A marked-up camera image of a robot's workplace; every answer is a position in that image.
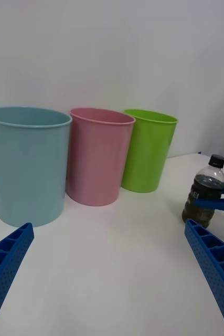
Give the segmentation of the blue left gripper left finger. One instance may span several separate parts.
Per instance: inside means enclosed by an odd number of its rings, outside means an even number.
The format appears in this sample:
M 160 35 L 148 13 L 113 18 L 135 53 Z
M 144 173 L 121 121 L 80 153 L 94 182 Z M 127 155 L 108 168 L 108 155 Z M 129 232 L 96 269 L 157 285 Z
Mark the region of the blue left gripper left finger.
M 33 226 L 26 223 L 0 241 L 0 309 L 33 240 Z

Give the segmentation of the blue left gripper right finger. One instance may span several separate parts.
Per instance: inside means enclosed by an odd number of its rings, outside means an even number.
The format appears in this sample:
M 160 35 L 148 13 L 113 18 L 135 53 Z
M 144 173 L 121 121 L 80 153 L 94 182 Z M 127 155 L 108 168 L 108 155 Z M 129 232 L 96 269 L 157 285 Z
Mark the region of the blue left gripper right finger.
M 193 220 L 185 236 L 224 318 L 224 242 Z

